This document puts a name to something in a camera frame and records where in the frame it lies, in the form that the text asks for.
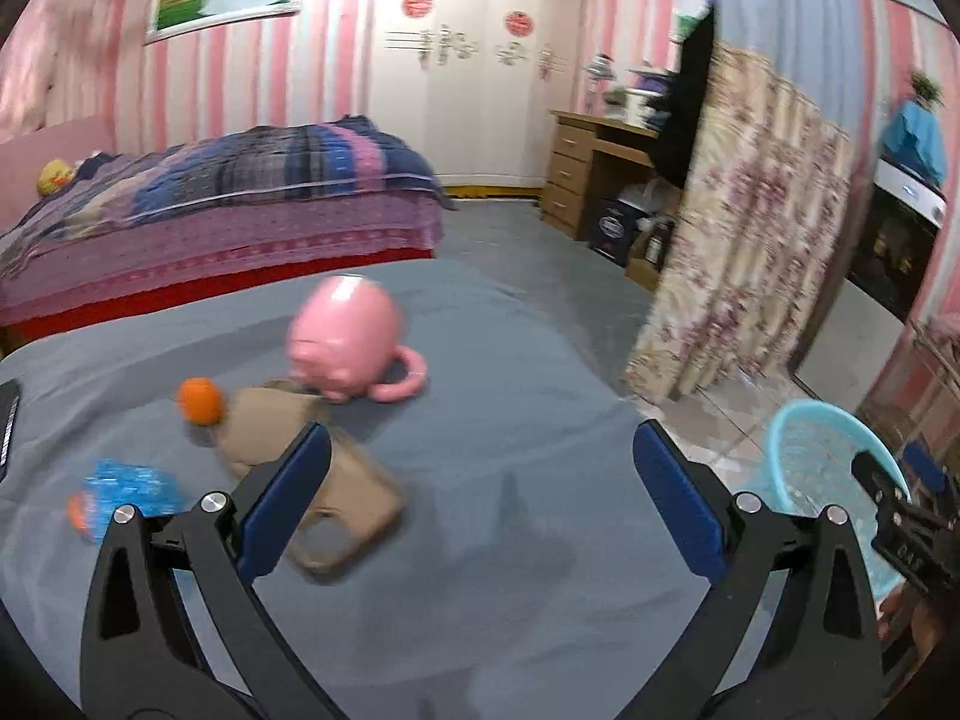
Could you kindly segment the person's hand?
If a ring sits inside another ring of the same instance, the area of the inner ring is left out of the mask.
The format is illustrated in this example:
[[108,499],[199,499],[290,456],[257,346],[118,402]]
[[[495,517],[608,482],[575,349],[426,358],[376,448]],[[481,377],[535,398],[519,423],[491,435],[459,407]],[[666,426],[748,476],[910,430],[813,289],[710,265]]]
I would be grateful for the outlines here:
[[911,635],[918,647],[932,649],[942,637],[939,611],[907,582],[900,583],[878,606],[878,635],[890,639],[903,617],[910,617]]

